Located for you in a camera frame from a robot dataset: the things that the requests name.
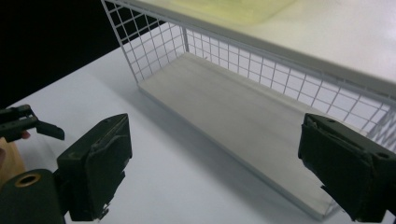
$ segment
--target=wire rack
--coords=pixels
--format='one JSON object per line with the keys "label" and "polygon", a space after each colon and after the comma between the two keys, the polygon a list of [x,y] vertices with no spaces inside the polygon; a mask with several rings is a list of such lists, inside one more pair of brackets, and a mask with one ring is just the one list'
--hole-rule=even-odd
{"label": "wire rack", "polygon": [[340,119],[396,151],[392,97],[127,2],[102,3],[136,83],[189,52]]}

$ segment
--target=lower shelf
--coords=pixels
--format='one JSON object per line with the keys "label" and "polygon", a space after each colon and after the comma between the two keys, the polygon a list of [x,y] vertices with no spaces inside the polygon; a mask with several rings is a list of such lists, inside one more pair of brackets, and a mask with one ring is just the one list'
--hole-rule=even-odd
{"label": "lower shelf", "polygon": [[304,114],[320,112],[189,53],[139,87],[311,216],[333,209],[297,157]]}

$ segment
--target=upper shelf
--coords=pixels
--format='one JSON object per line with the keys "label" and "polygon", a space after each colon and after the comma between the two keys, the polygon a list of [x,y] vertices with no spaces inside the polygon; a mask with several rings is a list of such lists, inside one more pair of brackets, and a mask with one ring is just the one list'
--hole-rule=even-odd
{"label": "upper shelf", "polygon": [[394,0],[125,1],[396,96]]}

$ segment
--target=hand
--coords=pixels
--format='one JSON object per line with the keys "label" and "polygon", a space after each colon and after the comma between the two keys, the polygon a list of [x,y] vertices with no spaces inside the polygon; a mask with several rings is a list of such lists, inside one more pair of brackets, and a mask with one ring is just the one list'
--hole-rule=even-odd
{"label": "hand", "polygon": [[[30,137],[30,134],[27,131],[23,131],[21,133],[21,138],[22,139],[28,139]],[[3,166],[4,160],[6,159],[6,151],[0,148],[0,169]]]}

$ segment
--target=brown object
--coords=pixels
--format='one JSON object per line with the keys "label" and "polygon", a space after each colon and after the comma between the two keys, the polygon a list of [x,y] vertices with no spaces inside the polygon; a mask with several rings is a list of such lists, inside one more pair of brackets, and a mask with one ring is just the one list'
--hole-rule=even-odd
{"label": "brown object", "polygon": [[6,157],[0,164],[0,188],[2,188],[10,178],[25,172],[25,167],[14,142],[7,143],[5,138],[0,138],[0,148],[6,152]]}

